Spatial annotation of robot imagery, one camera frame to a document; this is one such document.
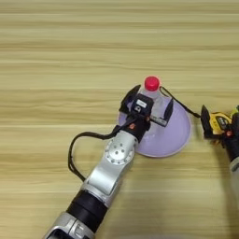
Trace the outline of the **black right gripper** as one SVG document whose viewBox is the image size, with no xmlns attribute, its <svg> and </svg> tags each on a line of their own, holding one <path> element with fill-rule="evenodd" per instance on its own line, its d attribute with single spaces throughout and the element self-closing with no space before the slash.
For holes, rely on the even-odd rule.
<svg viewBox="0 0 239 239">
<path fill-rule="evenodd" d="M 201 123 L 204 129 L 204 137 L 211 138 L 213 135 L 212 127 L 210 125 L 210 115 L 209 111 L 202 106 L 201 110 Z M 239 136 L 236 136 L 232 131 L 225 133 L 223 138 L 223 146 L 226 148 L 229 159 L 233 161 L 239 157 Z"/>
</svg>

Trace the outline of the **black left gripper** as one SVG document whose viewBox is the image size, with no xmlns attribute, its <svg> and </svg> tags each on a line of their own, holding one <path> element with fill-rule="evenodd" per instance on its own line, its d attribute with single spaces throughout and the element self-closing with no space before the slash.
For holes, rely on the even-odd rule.
<svg viewBox="0 0 239 239">
<path fill-rule="evenodd" d="M 129 90 L 124 98 L 122 99 L 119 107 L 119 112 L 128 114 L 129 107 L 128 104 L 131 103 L 134 97 L 138 94 L 140 90 L 140 85 L 134 86 L 131 90 Z M 166 127 L 172 114 L 174 108 L 174 100 L 171 99 L 169 104 L 167 105 L 163 117 L 156 117 L 151 115 L 150 120 L 162 127 Z M 124 114 L 119 115 L 119 125 L 122 127 L 120 130 L 120 134 L 126 137 L 134 137 L 135 140 L 140 143 L 146 131 L 150 128 L 150 121 L 142 116 L 129 115 L 126 116 Z"/>
</svg>

